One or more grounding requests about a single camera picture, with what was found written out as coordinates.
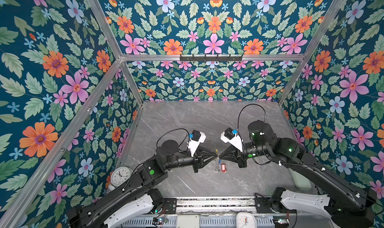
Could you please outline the red capped key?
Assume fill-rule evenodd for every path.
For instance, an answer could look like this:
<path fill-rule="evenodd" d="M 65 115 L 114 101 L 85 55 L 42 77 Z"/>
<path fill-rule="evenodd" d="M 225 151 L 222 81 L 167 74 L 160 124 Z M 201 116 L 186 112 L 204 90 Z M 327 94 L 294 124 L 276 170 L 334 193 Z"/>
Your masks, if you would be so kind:
<path fill-rule="evenodd" d="M 227 172 L 226 164 L 224 164 L 224 163 L 221 163 L 221 172 L 223 172 L 223 173 Z"/>

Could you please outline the grey yellow keyring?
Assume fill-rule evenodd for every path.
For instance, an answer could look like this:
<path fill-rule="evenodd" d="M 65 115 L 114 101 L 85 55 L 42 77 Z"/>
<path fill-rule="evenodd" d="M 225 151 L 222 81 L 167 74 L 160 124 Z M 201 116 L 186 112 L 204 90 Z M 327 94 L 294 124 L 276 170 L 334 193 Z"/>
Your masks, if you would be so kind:
<path fill-rule="evenodd" d="M 220 165 L 220 154 L 218 150 L 216 149 L 216 159 L 215 159 L 215 171 L 220 172 L 221 171 L 221 165 Z"/>

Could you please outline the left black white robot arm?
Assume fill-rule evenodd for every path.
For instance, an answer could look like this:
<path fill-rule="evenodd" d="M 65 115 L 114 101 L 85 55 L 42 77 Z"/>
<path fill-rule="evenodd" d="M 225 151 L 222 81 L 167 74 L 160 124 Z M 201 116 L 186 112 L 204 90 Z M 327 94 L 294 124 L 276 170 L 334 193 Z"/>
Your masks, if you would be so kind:
<path fill-rule="evenodd" d="M 91 205 L 72 208 L 69 227 L 117 228 L 136 216 L 155 214 L 164 207 L 164 197 L 156 186 L 168 177 L 168 171 L 191 166 L 196 173 L 216 157 L 216 152 L 201 146 L 192 154 L 181 151 L 176 141 L 165 141 L 113 191 Z"/>

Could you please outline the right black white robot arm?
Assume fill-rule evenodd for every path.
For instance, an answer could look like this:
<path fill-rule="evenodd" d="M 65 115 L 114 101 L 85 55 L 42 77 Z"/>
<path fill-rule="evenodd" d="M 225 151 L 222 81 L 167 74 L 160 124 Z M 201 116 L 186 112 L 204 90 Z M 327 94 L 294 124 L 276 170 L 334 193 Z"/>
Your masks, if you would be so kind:
<path fill-rule="evenodd" d="M 271 125 L 254 121 L 248 125 L 250 142 L 236 129 L 227 128 L 221 140 L 230 146 L 220 159 L 247 167 L 247 160 L 265 156 L 270 162 L 291 169 L 311 181 L 324 195 L 309 195 L 276 188 L 271 203 L 281 209 L 304 211 L 330 219 L 340 228 L 369 228 L 376 213 L 377 198 L 370 189 L 359 188 L 317 161 L 296 140 L 279 138 Z"/>

